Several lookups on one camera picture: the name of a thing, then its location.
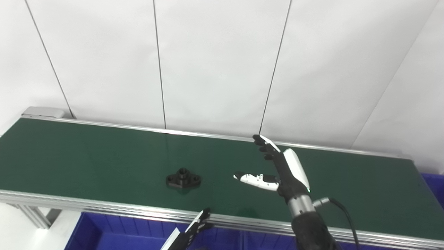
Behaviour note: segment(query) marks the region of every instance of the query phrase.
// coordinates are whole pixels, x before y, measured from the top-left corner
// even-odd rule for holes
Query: white wall
[[[444,1],[440,0],[353,144],[411,155],[444,173]]]
[[[0,135],[29,106],[68,112],[24,1],[0,1]]]
[[[262,133],[407,154],[443,172],[442,1],[294,1]],[[152,1],[29,6],[62,88],[25,2],[2,1],[0,134],[30,105],[92,121],[258,132],[289,0],[157,0],[158,40]]]

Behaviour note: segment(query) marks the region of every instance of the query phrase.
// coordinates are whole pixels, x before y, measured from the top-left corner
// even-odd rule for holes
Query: black metal part
[[[192,174],[186,168],[180,168],[175,174],[166,177],[166,184],[177,188],[190,188],[199,186],[201,180],[199,175]]]

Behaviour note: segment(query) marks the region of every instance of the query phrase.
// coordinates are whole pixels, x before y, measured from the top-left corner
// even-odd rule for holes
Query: robotic arm
[[[262,189],[277,191],[284,198],[293,217],[291,227],[296,235],[299,250],[339,248],[321,216],[316,212],[309,195],[309,182],[296,153],[292,149],[281,152],[272,141],[262,135],[253,135],[253,139],[255,144],[260,146],[259,151],[265,153],[264,158],[273,160],[279,178],[243,172],[236,172],[233,177]]]

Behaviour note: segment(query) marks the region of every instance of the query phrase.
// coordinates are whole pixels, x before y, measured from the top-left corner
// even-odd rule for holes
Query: robotic hand
[[[210,208],[205,208],[194,218],[185,232],[180,232],[178,228],[170,234],[166,239],[160,250],[185,250],[191,245],[196,235],[211,228],[213,225],[207,223],[206,220],[210,217]]]
[[[292,149],[281,152],[272,141],[262,135],[253,135],[253,139],[260,146],[259,151],[265,153],[264,158],[273,160],[279,178],[243,172],[234,173],[234,178],[262,189],[277,191],[285,199],[293,217],[291,228],[296,235],[299,250],[338,249],[339,246],[315,210],[309,195],[310,186],[296,153]],[[316,203],[321,205],[328,201],[326,198]]]

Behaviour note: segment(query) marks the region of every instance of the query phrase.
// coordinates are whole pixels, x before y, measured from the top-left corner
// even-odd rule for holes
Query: panel seam
[[[72,118],[76,119],[74,113],[72,112],[71,106],[69,105],[68,99],[66,98],[66,94],[65,94],[65,92],[64,92],[64,90],[63,90],[63,88],[62,88],[62,85],[61,85],[61,83],[60,83],[59,77],[57,76],[56,69],[54,68],[54,65],[52,64],[52,60],[51,60],[51,58],[50,58],[50,56],[49,56],[48,50],[46,49],[46,45],[45,45],[45,43],[43,42],[42,35],[40,34],[40,30],[39,30],[39,28],[37,27],[36,20],[34,19],[34,15],[33,15],[32,12],[31,12],[31,8],[29,7],[28,1],[27,1],[27,0],[24,0],[24,1],[25,1],[25,4],[26,4],[26,7],[28,8],[29,15],[31,16],[32,22],[34,23],[34,26],[35,26],[35,28],[36,28],[36,30],[37,30],[37,34],[39,34],[40,41],[41,41],[41,43],[42,43],[42,45],[43,45],[43,49],[45,50],[46,57],[47,57],[48,60],[49,60],[49,64],[51,65],[51,68],[52,68],[52,71],[53,71],[53,73],[54,73],[54,76],[55,76],[55,78],[56,78],[56,80],[57,80],[57,83],[59,84],[60,90],[62,91],[62,94],[63,94],[63,97],[64,97],[64,99],[65,99],[66,105],[68,106],[68,109],[69,109],[69,113],[71,113]]]
[[[156,30],[156,45],[157,45],[157,59],[159,61],[159,78],[160,78],[160,92],[162,94],[162,110],[163,110],[163,127],[167,129],[167,118],[165,115],[165,101],[163,97],[163,83],[162,83],[162,69],[160,66],[160,50],[159,50],[159,35],[157,33],[157,16],[156,16],[156,4],[153,0],[153,12],[154,12],[154,27]]]
[[[381,96],[378,99],[378,102],[375,104],[375,106],[373,107],[373,110],[370,112],[370,115],[367,117],[367,119],[365,120],[364,124],[362,125],[361,129],[359,130],[358,135],[356,135],[355,140],[353,141],[352,145],[350,146],[350,149],[353,148],[353,146],[356,143],[356,140],[358,139],[359,135],[362,133],[362,130],[364,130],[365,125],[367,124],[367,122],[369,121],[370,117],[373,115],[373,113],[376,110],[376,107],[378,106],[379,102],[381,101],[382,97],[384,96],[385,92],[387,91],[387,89],[389,88],[390,84],[392,83],[393,79],[395,78],[396,73],[398,73],[399,69],[401,68],[402,64],[405,61],[405,58],[407,58],[408,53],[410,52],[410,50],[412,49],[413,45],[415,44],[416,40],[418,39],[419,35],[422,33],[425,25],[428,23],[430,17],[432,16],[433,12],[436,9],[436,6],[438,5],[439,1],[441,0],[437,0],[435,3],[435,6],[433,7],[432,11],[430,12],[430,15],[428,16],[427,20],[424,22],[424,24],[422,25],[421,29],[419,30],[418,34],[416,35],[415,39],[412,42],[412,45],[410,45],[410,47],[408,48],[406,54],[404,55],[404,58],[402,59],[401,63],[399,63],[398,68],[395,70],[395,73],[393,74],[392,78],[390,78],[390,81],[388,81],[387,86],[385,87],[384,91],[382,92]]]
[[[290,14],[291,2],[292,0],[290,0],[290,3],[288,4],[287,16],[285,17],[285,23],[284,23],[284,28],[282,30],[281,41],[279,42],[279,48],[277,49],[276,61],[274,62],[273,74],[271,75],[270,86],[268,88],[267,99],[265,101],[265,106],[264,106],[264,113],[262,114],[261,126],[259,127],[259,134],[261,134],[262,124],[264,123],[265,111],[267,110],[268,98],[270,97],[270,92],[271,92],[271,85],[273,84],[274,73],[276,72],[276,65],[278,64],[279,53],[281,52],[282,40],[284,39],[285,28],[287,26],[287,20]]]

